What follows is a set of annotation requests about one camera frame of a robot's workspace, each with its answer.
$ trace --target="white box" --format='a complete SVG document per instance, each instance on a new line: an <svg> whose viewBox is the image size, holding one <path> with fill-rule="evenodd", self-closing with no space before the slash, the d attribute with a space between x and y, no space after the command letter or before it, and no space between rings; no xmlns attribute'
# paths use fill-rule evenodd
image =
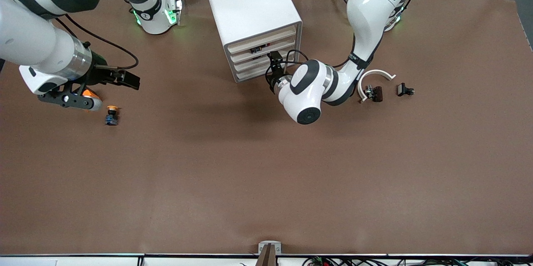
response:
<svg viewBox="0 0 533 266"><path fill-rule="evenodd" d="M267 53L299 50L301 18L292 0L209 0L235 82L263 76Z"/></svg>

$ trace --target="brown tabletop surface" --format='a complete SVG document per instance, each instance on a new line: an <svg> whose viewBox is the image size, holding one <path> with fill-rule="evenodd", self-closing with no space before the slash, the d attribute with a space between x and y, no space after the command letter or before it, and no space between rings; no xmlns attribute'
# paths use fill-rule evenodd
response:
<svg viewBox="0 0 533 266"><path fill-rule="evenodd" d="M293 0L301 49L338 64L341 0ZM141 89L95 86L118 105L38 101L0 75L0 253L533 251L533 55L512 0L413 0L371 68L384 101L322 105L293 122L264 78L236 84L208 0L184 26L144 33L122 0L73 15L139 57ZM75 30L112 65L131 58ZM413 97L397 97L397 84Z"/></svg>

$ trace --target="white bracket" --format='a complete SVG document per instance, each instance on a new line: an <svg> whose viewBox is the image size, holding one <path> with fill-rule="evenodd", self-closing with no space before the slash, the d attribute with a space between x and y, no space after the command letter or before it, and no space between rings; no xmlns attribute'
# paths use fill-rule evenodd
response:
<svg viewBox="0 0 533 266"><path fill-rule="evenodd" d="M361 103L363 103L364 101L368 99L362 87L363 79L368 75L381 75L389 81L396 77L396 75L390 75L388 72L379 70L379 69L369 70L366 73L364 73L359 79L359 81L357 82L357 92L359 93L359 96L361 97Z"/></svg>
<svg viewBox="0 0 533 266"><path fill-rule="evenodd" d="M281 254L281 242L279 242L279 241L261 241L261 242L259 242L258 254L261 254L261 251L263 250L263 247L265 247L268 244L272 244L274 246L274 249L276 250L276 255L280 255Z"/></svg>

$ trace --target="brown table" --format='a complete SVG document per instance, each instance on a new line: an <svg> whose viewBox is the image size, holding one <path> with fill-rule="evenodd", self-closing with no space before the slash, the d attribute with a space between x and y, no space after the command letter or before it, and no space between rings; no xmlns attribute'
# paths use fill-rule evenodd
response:
<svg viewBox="0 0 533 266"><path fill-rule="evenodd" d="M301 49L340 63L341 0L294 0ZM371 64L384 102L297 125L263 78L236 84L207 0L150 36L122 0L73 17L135 52L121 107L41 103L0 76L0 253L501 253L533 249L533 55L512 0L413 0ZM79 31L113 65L120 51ZM416 95L396 97L401 82Z"/></svg>

